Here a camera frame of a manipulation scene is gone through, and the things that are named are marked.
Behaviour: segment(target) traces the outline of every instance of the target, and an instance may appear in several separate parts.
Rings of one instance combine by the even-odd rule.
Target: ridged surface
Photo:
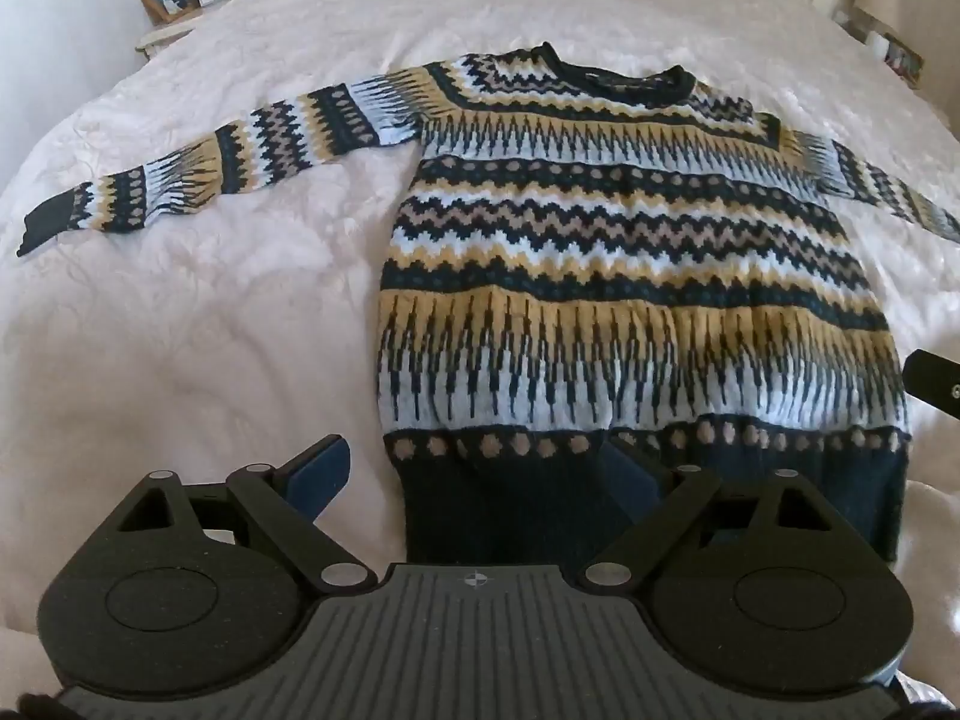
[[[487,578],[468,581],[477,574]],[[739,696],[677,664],[635,607],[555,568],[400,566],[382,589],[320,605],[256,677],[177,703],[74,689],[89,720],[880,720],[884,691],[813,704]]]

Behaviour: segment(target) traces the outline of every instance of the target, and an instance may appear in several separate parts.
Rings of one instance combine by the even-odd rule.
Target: sweater
[[[960,223],[682,67],[630,79],[544,44],[323,88],[47,200],[19,254],[411,140],[376,336],[410,560],[589,560],[631,522],[611,434],[729,481],[795,469],[894,557],[901,368],[832,207]]]

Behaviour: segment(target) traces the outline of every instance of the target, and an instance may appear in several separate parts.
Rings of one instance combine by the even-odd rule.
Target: white bedspread
[[[354,153],[195,218],[128,237],[70,233],[17,261],[23,215],[262,103],[544,40],[568,61],[631,76],[683,64],[796,127],[832,134],[960,214],[957,141],[798,1],[234,1],[56,127],[0,199],[0,704],[56,688],[31,635],[37,600],[150,470],[212,482],[341,433],[353,477],[323,526],[377,569],[402,559],[371,329],[414,151]],[[960,250],[871,208],[848,202],[842,217],[901,356],[923,346],[960,360]],[[917,624],[905,669],[956,701],[960,423],[912,408],[898,571]]]

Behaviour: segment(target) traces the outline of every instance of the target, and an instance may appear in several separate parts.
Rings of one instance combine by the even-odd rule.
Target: photo frame
[[[886,35],[890,41],[884,62],[900,76],[911,89],[920,86],[920,75],[923,74],[923,57],[915,50],[904,45],[893,35]]]
[[[151,18],[157,23],[173,23],[193,13],[200,6],[196,0],[141,0]]]

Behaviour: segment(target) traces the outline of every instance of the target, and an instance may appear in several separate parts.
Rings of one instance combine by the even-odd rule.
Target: bed
[[[400,487],[373,393],[376,286],[414,146],[353,153],[131,236],[88,232],[24,260],[23,218],[67,187],[333,82],[550,40],[630,76],[683,64],[832,135],[960,214],[960,145],[800,0],[236,0],[32,152],[0,199],[0,706],[55,690],[42,590],[147,472],[219,481],[331,432],[352,447],[325,531],[402,560]],[[882,211],[839,213],[899,354],[960,359],[960,250]],[[960,699],[960,423],[911,402],[896,565],[916,610],[905,670]]]

